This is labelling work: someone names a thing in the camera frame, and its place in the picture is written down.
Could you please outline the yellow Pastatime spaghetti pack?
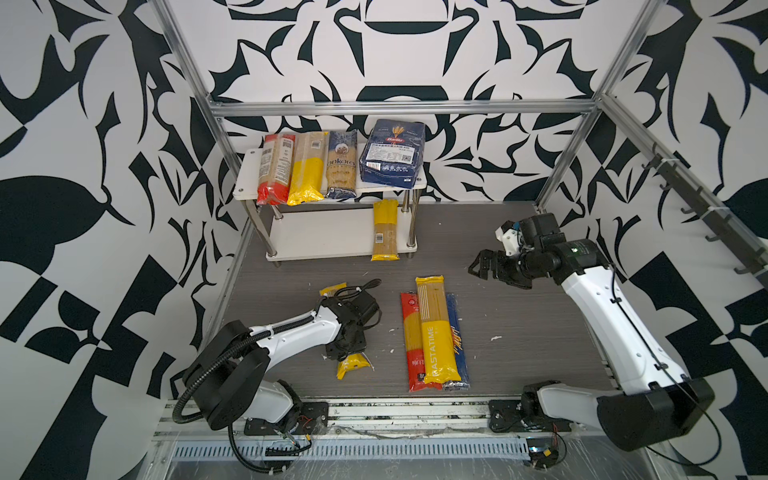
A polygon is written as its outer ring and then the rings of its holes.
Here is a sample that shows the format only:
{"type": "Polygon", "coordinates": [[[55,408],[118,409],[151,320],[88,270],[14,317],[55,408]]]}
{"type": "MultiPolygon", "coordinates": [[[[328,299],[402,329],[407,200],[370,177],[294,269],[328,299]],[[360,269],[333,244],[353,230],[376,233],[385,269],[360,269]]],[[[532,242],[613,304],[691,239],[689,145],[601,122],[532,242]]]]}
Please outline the yellow Pastatime spaghetti pack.
{"type": "Polygon", "coordinates": [[[425,363],[424,381],[429,384],[458,382],[461,375],[455,359],[444,277],[417,277],[415,282],[425,363]]]}
{"type": "MultiPolygon", "coordinates": [[[[319,291],[319,294],[321,297],[330,298],[339,290],[341,290],[342,288],[346,288],[347,286],[348,284],[346,282],[336,284],[336,285],[331,285],[321,289],[319,291]]],[[[341,360],[338,362],[336,378],[338,380],[343,380],[347,373],[364,369],[364,368],[370,368],[370,369],[373,368],[366,354],[365,353],[350,354],[344,360],[341,360]]]]}

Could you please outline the yellow spaghetti pack small barcode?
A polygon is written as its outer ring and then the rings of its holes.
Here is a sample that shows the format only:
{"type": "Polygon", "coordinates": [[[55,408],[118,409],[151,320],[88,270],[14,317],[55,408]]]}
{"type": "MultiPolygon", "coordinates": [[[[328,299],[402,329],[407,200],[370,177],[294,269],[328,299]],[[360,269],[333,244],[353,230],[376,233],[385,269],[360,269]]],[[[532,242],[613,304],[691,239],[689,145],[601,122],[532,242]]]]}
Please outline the yellow spaghetti pack small barcode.
{"type": "Polygon", "coordinates": [[[398,201],[387,199],[373,207],[374,243],[372,261],[396,261],[398,201]]]}

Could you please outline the dark blue Barilla pasta box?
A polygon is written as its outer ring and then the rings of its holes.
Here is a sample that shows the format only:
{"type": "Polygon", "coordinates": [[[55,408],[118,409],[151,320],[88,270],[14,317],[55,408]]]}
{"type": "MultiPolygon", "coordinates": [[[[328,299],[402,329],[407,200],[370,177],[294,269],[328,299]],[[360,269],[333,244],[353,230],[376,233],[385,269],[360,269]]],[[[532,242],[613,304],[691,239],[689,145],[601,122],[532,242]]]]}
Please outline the dark blue Barilla pasta box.
{"type": "Polygon", "coordinates": [[[412,189],[423,165],[426,125],[422,122],[379,119],[359,160],[361,180],[412,189]]]}

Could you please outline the dark blue clear spaghetti pack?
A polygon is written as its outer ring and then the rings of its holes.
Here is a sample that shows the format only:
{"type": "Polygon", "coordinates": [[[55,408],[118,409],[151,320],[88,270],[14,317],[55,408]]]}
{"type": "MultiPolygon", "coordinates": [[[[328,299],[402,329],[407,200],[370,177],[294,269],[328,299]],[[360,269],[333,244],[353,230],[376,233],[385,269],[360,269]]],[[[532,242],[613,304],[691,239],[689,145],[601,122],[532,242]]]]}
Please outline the dark blue clear spaghetti pack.
{"type": "Polygon", "coordinates": [[[326,160],[326,197],[349,199],[356,196],[357,182],[357,140],[353,131],[331,131],[328,135],[326,160]]]}

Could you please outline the red spaghetti pack white label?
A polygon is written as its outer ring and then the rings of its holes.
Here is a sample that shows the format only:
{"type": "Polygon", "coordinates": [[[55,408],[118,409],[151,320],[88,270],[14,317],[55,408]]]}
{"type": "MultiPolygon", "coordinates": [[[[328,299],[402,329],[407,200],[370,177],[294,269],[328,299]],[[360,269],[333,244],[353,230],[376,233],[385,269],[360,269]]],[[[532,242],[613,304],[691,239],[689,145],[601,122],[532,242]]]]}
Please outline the red spaghetti pack white label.
{"type": "Polygon", "coordinates": [[[259,166],[258,205],[287,203],[295,144],[295,134],[270,134],[265,137],[259,166]]]}

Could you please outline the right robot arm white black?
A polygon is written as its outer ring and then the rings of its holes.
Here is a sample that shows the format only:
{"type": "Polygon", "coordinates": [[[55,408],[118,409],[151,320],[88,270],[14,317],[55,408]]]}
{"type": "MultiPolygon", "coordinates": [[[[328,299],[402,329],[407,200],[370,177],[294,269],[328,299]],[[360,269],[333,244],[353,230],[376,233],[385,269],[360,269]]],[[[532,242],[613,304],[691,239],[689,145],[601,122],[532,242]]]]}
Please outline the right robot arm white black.
{"type": "Polygon", "coordinates": [[[618,384],[616,391],[552,380],[527,385],[519,420],[596,428],[624,451],[690,433],[705,417],[714,391],[705,379],[690,377],[653,337],[596,243],[567,239],[551,214],[507,221],[495,235],[502,249],[480,251],[469,274],[524,290],[536,279],[553,280],[581,311],[618,384]]]}

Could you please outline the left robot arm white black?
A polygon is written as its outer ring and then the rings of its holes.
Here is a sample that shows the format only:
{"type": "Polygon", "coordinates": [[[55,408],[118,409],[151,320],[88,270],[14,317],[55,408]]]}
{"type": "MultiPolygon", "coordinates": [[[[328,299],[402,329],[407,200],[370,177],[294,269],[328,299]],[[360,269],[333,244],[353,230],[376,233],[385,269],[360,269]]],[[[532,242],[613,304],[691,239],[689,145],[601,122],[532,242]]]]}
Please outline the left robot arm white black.
{"type": "Polygon", "coordinates": [[[366,348],[365,332],[381,318],[375,298],[361,287],[323,297],[316,307],[287,320],[247,327],[226,324],[186,369],[172,412],[176,424],[205,420],[217,431],[240,418],[279,425],[291,422],[300,399],[284,381],[266,373],[281,362],[322,346],[329,360],[343,361],[366,348]]]}

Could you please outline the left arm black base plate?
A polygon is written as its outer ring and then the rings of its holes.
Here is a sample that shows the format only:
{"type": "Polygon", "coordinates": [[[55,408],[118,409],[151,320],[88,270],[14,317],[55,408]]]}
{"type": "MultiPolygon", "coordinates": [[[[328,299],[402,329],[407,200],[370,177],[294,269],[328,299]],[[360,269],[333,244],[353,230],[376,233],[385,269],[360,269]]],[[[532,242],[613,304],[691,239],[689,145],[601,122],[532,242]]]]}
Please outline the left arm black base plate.
{"type": "Polygon", "coordinates": [[[327,426],[328,402],[303,402],[294,406],[278,423],[262,419],[247,419],[244,427],[246,436],[307,435],[327,426]]]}

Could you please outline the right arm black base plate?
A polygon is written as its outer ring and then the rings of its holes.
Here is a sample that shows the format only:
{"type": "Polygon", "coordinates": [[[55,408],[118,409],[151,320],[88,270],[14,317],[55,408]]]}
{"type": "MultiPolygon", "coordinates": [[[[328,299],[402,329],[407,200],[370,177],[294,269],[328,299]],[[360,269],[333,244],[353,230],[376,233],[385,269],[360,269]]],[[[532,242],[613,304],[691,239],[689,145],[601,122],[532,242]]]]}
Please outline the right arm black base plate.
{"type": "Polygon", "coordinates": [[[568,420],[547,416],[532,394],[518,399],[493,399],[488,408],[488,428],[494,433],[571,431],[568,420]]]}

